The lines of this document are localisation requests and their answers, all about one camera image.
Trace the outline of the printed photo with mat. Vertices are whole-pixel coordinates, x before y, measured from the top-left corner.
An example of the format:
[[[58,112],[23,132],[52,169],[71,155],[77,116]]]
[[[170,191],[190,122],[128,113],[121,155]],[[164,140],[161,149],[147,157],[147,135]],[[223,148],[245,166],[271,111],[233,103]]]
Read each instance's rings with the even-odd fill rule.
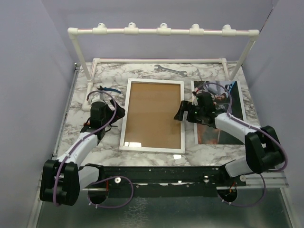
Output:
[[[209,92],[215,108],[227,110],[232,98],[232,115],[246,120],[242,91],[238,81],[192,81],[192,91]],[[207,125],[194,124],[194,141],[196,144],[242,145],[243,143],[229,133]]]

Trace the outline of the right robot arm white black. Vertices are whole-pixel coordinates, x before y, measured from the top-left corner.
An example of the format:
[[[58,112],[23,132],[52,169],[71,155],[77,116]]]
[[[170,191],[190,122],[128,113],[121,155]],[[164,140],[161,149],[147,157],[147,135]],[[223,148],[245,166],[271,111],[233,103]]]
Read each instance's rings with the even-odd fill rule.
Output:
[[[287,166],[287,155],[273,127],[250,125],[231,114],[231,110],[216,109],[208,92],[195,95],[196,103],[183,100],[174,119],[207,125],[223,130],[245,145],[245,156],[223,166],[219,182],[228,186],[236,176],[265,171],[276,171],[277,165]]]

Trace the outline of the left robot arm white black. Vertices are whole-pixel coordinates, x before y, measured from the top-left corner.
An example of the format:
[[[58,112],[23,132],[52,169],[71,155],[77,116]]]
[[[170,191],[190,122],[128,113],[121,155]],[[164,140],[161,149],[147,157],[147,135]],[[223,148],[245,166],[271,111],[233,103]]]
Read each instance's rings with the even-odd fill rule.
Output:
[[[39,197],[54,205],[73,206],[80,190],[81,163],[105,136],[105,128],[125,116],[125,110],[114,100],[110,100],[112,110],[104,101],[94,102],[90,117],[80,131],[77,141],[56,160],[47,160],[42,170]]]

